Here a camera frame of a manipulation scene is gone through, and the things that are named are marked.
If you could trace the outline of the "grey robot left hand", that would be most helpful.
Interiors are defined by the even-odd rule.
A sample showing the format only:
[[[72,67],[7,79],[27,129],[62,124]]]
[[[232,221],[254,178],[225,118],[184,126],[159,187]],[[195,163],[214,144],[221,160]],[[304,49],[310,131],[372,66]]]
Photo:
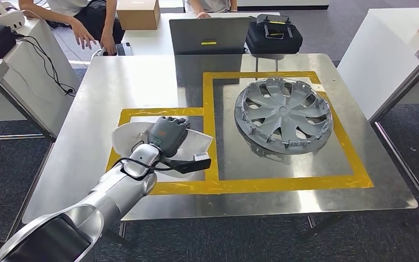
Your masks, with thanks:
[[[147,142],[159,148],[165,157],[173,157],[187,137],[190,122],[185,118],[161,116],[150,129]]]

